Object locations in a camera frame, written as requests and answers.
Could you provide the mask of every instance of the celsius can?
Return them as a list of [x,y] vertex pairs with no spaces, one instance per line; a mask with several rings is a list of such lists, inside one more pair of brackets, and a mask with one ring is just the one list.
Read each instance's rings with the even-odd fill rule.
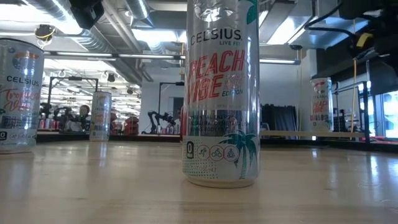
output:
[[90,141],[109,141],[111,131],[112,94],[97,91],[93,95]]
[[0,39],[0,153],[29,152],[36,145],[43,51]]
[[259,175],[257,0],[188,2],[183,172],[244,187]]
[[333,97],[330,78],[311,80],[311,124],[313,131],[333,131]]

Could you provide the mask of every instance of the energy drink can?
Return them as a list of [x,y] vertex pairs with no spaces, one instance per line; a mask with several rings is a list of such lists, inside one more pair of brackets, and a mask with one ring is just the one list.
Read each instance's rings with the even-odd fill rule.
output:
[[111,132],[112,94],[94,92],[91,110],[90,141],[109,141]]
[[311,80],[311,124],[313,131],[333,131],[333,97],[330,78]]
[[30,152],[36,145],[43,51],[0,39],[0,154]]
[[182,163],[194,184],[244,187],[259,175],[257,5],[188,2]]

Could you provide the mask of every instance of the aluminum can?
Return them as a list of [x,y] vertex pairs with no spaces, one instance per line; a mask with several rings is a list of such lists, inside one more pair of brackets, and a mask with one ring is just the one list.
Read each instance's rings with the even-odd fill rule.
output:
[[330,78],[311,81],[311,127],[313,131],[333,131],[333,97]]
[[259,175],[257,0],[188,1],[183,173],[233,188]]
[[43,50],[0,39],[0,154],[30,152],[36,145]]
[[97,91],[93,94],[90,141],[109,141],[111,132],[112,94]]

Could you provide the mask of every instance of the silver can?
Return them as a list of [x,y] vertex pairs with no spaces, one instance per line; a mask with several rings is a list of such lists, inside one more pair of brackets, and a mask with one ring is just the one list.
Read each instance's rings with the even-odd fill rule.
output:
[[311,124],[313,131],[333,131],[333,97],[330,78],[311,80]]
[[36,145],[44,55],[33,44],[0,39],[0,154]]
[[183,172],[244,187],[259,175],[257,0],[188,1]]
[[111,110],[112,94],[95,92],[91,110],[90,141],[109,141]]

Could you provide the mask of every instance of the ceiling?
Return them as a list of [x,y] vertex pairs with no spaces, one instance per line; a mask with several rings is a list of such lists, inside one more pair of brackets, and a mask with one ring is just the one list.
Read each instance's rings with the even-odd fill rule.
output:
[[[37,4],[48,6],[54,2],[67,9],[65,17],[56,17],[51,11],[33,9]],[[76,26],[71,16],[68,0],[19,0],[0,1],[0,37],[11,37],[41,46],[44,50],[55,52],[117,52],[144,54],[181,54],[184,34],[186,35],[187,0],[147,0],[150,7],[149,17],[153,27],[143,21],[135,20],[131,24],[131,12],[127,9],[126,0],[103,0],[105,15],[90,30],[82,31]],[[337,0],[260,0],[260,55],[262,58],[281,60],[297,60],[298,54],[289,44],[302,45],[304,49],[325,49],[342,41],[345,36],[339,33],[305,31],[303,25],[316,16],[324,15],[336,6]],[[50,42],[38,40],[34,31],[40,24],[48,24],[57,28]],[[365,26],[364,21],[356,21],[355,29]],[[318,26],[338,27],[353,30],[352,21],[344,21],[334,14]],[[148,44],[147,39],[158,39],[156,46]],[[48,93],[49,77],[59,75],[70,77],[97,78],[99,87],[105,90],[114,87],[118,96],[117,104],[127,105],[119,109],[123,113],[139,113],[139,105],[128,105],[129,102],[140,102],[142,82],[178,82],[184,73],[183,63],[173,60],[140,60],[136,58],[114,59],[102,61],[100,58],[73,58],[48,56],[45,61],[45,77],[43,101]],[[114,73],[113,83],[106,81],[106,76]],[[79,93],[70,93],[66,86],[80,86]],[[63,80],[53,89],[53,103],[79,105],[89,103],[93,88],[92,83]],[[134,87],[134,94],[126,96],[127,88]],[[84,100],[66,100],[66,96],[78,95]]]

